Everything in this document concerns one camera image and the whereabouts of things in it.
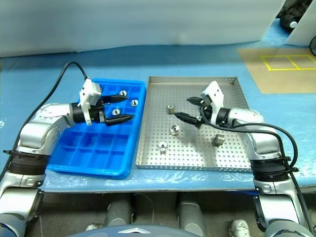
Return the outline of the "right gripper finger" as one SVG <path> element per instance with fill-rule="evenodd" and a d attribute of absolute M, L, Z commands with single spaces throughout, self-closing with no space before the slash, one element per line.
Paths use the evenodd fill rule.
<path fill-rule="evenodd" d="M 190 116 L 187 113 L 184 112 L 175 112 L 174 115 L 181 121 L 191 124 L 196 128 L 200 128 L 200 120 L 198 120 L 196 117 Z"/>
<path fill-rule="evenodd" d="M 189 103 L 195 105 L 195 106 L 203 106 L 204 100 L 200 97 L 189 97 L 186 99 Z"/>

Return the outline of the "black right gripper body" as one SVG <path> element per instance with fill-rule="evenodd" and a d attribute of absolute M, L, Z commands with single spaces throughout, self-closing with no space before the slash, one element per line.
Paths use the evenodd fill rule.
<path fill-rule="evenodd" d="M 202 117 L 202 112 L 200 112 L 200 115 L 196 117 L 197 119 L 197 128 L 201 128 L 203 124 L 211 126 L 216 128 L 216 123 L 211 122 L 212 116 L 214 114 L 213 112 L 213 106 L 212 106 L 212 99 L 209 96 L 206 96 L 204 99 L 198 97 L 197 99 L 197 105 L 199 108 L 203 109 L 203 114 L 205 119 Z"/>

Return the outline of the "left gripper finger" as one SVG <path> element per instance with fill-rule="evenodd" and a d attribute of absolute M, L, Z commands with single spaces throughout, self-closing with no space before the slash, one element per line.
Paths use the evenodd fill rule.
<path fill-rule="evenodd" d="M 107 95 L 101 96 L 101 100 L 104 104 L 120 103 L 124 100 L 127 100 L 128 97 L 124 95 Z"/>
<path fill-rule="evenodd" d="M 105 124 L 106 126 L 113 126 L 113 125 L 118 125 L 124 122 L 128 122 L 129 120 L 133 119 L 134 115 L 118 115 L 118 116 L 114 116 L 111 118 L 106 118 L 105 120 Z"/>

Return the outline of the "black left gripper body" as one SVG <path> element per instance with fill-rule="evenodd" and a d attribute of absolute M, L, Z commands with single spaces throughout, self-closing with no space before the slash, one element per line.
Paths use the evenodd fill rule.
<path fill-rule="evenodd" d="M 91 121 L 94 123 L 108 123 L 108 119 L 105 114 L 105 102 L 103 98 L 99 99 L 95 105 L 91 105 L 89 115 Z"/>

